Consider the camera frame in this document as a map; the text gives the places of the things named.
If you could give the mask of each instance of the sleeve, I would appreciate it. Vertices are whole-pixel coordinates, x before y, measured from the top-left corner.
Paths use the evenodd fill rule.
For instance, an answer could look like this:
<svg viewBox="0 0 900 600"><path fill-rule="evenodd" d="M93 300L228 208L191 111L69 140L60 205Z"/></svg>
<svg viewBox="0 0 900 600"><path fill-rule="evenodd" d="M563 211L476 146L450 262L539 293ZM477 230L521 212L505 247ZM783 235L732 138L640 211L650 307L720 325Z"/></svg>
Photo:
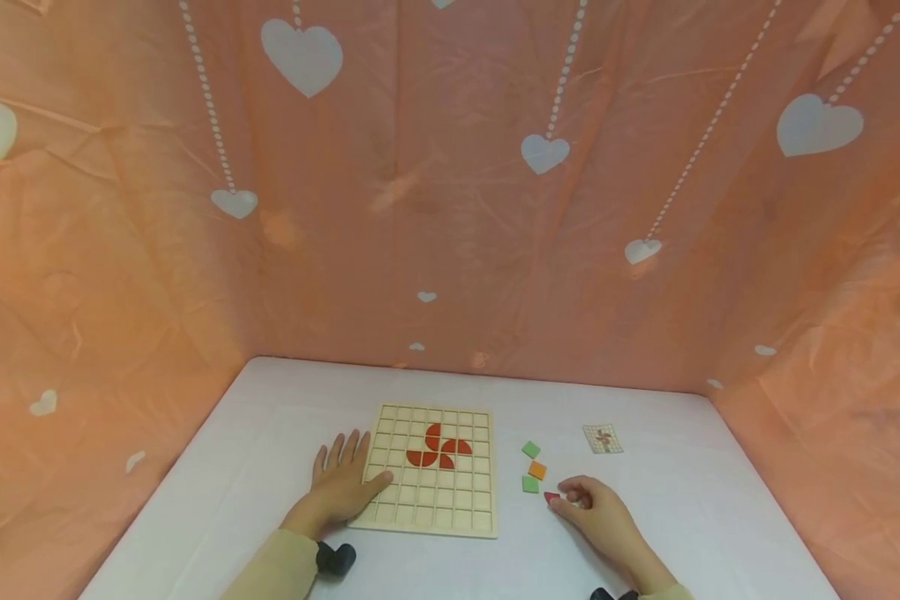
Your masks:
<svg viewBox="0 0 900 600"><path fill-rule="evenodd" d="M303 600L317 576L317 543L278 529L260 546L221 600Z"/></svg>
<svg viewBox="0 0 900 600"><path fill-rule="evenodd" d="M677 583L666 592L654 593L648 596L640 596L639 600L693 600L690 590Z"/></svg>

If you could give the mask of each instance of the green tile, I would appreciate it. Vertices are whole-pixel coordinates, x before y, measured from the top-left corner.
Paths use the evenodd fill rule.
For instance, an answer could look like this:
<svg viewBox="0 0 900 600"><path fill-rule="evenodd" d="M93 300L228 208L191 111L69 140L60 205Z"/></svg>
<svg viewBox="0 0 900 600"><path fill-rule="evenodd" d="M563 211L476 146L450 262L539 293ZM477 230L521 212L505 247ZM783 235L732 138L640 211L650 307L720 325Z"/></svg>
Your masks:
<svg viewBox="0 0 900 600"><path fill-rule="evenodd" d="M540 454L540 447L537 446L536 443L527 442L523 444L523 453L530 458L537 458L537 456Z"/></svg>
<svg viewBox="0 0 900 600"><path fill-rule="evenodd" d="M526 493L540 493L540 482L530 475L524 475L523 491Z"/></svg>

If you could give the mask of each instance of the white tabletop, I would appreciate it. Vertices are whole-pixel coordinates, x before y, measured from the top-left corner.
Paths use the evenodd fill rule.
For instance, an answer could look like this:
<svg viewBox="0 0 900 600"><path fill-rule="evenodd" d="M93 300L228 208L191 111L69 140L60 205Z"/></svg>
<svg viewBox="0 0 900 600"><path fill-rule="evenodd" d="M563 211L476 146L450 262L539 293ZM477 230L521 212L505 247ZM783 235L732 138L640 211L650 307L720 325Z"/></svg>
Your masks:
<svg viewBox="0 0 900 600"><path fill-rule="evenodd" d="M309 488L313 454L368 429L381 403L493 412L499 538L347 529L357 562L310 598L589 598L627 587L524 493L533 440L543 487L586 473L612 485L697 599L839 600L707 399L277 358L248 363L84 590L82 600L215 600ZM623 454L591 453L584 423L613 423Z"/></svg>

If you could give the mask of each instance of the wooden grid board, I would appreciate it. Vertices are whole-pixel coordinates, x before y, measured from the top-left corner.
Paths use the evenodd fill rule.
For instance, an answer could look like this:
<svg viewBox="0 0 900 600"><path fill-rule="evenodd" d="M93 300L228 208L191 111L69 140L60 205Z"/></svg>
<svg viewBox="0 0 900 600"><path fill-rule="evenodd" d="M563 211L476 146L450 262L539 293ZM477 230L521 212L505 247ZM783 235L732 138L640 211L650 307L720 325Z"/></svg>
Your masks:
<svg viewBox="0 0 900 600"><path fill-rule="evenodd" d="M495 538L492 430L487 411L383 404L363 481L387 469L393 482L350 527Z"/></svg>

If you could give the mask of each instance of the pink fabric backdrop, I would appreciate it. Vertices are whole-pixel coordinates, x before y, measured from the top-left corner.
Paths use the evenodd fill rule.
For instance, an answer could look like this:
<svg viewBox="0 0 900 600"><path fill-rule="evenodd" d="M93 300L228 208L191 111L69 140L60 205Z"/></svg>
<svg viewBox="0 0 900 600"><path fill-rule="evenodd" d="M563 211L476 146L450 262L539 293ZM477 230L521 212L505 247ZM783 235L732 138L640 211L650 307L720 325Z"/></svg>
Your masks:
<svg viewBox="0 0 900 600"><path fill-rule="evenodd" d="M900 0L0 1L0 600L257 354L707 394L900 600Z"/></svg>

